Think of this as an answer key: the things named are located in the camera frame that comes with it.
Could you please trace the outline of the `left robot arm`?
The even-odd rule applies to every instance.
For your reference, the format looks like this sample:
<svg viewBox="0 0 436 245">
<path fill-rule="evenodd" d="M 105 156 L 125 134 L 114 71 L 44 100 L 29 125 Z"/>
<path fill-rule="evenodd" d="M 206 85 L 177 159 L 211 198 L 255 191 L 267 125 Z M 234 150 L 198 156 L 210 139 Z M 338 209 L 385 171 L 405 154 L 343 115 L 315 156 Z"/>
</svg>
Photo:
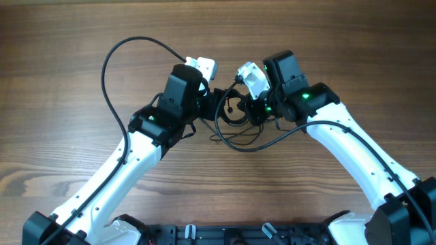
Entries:
<svg viewBox="0 0 436 245">
<path fill-rule="evenodd" d="M 24 223 L 23 244 L 148 244 L 149 228 L 129 215 L 111 219 L 137 181 L 186 138 L 185 127 L 210 108 L 208 85 L 217 63 L 187 58 L 175 65 L 158 104 L 134 113 L 116 150 L 73 197 L 50 216 L 34 212 Z"/>
</svg>

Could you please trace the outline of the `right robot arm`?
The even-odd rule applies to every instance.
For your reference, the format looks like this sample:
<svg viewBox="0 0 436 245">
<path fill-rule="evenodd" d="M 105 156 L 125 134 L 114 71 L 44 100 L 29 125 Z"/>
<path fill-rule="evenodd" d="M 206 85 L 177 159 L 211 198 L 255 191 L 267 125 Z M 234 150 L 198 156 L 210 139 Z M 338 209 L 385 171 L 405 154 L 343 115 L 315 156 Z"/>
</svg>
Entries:
<svg viewBox="0 0 436 245">
<path fill-rule="evenodd" d="M 344 212 L 327 232 L 335 244 L 434 244 L 435 179 L 421 180 L 390 157 L 325 84 L 309 85 L 294 53 L 248 62 L 236 79 L 249 94 L 239 108 L 253 125 L 268 117 L 296 123 L 327 148 L 358 183 L 371 214 Z"/>
</svg>

